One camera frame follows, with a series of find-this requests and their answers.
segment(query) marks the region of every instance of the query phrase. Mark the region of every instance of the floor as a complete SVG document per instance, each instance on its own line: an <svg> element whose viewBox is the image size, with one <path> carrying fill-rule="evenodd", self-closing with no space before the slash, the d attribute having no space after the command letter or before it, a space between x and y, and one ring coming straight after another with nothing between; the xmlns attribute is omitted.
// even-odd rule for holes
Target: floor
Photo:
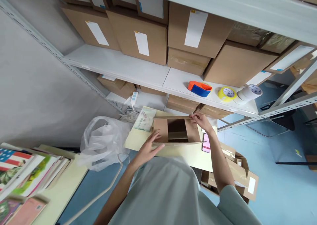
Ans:
<svg viewBox="0 0 317 225"><path fill-rule="evenodd" d="M265 93L256 100L259 107L277 99L284 91L269 83L260 87ZM241 118L240 115L232 114L225 120L234 122ZM294 115L296 130L273 138L265 138L244 125L218 133L219 140L246 157L250 170L259 176L257 198L255 202L250 201L249 206L263 224L317 224L317 173L310 171L307 166L275 164L277 161L303 162L305 153L317 154L317 141L311 126L303 125L306 120L301 110L297 111ZM218 121L218 127L224 125ZM257 123L252 127L269 135L283 131L283 128L272 122ZM88 172L60 217L59 223L65 223L108 187L118 169L119 165L115 164L100 172ZM111 191L96 201L72 225L93 224ZM207 191L204 193L212 202L219 203L218 197Z"/></svg>

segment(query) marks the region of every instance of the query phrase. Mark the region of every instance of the yellow tape roll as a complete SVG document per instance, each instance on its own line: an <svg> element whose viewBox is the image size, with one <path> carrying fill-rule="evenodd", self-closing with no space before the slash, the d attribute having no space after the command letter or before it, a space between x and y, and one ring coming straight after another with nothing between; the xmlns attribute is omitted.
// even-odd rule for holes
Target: yellow tape roll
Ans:
<svg viewBox="0 0 317 225"><path fill-rule="evenodd" d="M225 86L220 89L218 92L218 97L223 101L223 102L230 102L234 98L236 98L237 94L236 92L229 86Z"/></svg>

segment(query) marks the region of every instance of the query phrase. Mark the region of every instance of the white tape roll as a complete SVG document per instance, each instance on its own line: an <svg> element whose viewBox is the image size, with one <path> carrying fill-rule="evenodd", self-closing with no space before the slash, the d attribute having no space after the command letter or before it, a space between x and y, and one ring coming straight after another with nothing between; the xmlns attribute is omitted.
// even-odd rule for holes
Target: white tape roll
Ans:
<svg viewBox="0 0 317 225"><path fill-rule="evenodd" d="M242 100L242 99L239 97L239 94L237 94L237 97L234 98L233 101L234 101L235 103L237 103L238 105L244 105L244 104L248 103L247 101Z"/></svg>
<svg viewBox="0 0 317 225"><path fill-rule="evenodd" d="M241 91L238 92L238 96L243 101L250 101L255 98L258 98L262 95L262 90L256 85L248 85L247 87L243 88Z"/></svg>

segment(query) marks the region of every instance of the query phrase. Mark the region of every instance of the pink phone screen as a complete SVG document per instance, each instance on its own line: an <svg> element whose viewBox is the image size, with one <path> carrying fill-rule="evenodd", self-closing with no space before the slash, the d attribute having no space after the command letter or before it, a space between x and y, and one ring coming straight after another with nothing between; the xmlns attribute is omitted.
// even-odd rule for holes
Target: pink phone screen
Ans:
<svg viewBox="0 0 317 225"><path fill-rule="evenodd" d="M204 134L203 140L205 142L202 143L202 150L204 152L210 153L210 143L209 143L208 135L206 133Z"/></svg>

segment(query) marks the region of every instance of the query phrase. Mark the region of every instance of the white plastic bag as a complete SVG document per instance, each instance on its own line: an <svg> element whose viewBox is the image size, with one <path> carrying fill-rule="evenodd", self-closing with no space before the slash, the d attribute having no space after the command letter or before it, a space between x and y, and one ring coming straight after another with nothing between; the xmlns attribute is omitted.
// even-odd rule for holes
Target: white plastic bag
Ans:
<svg viewBox="0 0 317 225"><path fill-rule="evenodd" d="M92 119L84 131L78 165L101 171L107 166L124 161L130 150L123 147L132 124L117 119L98 116Z"/></svg>

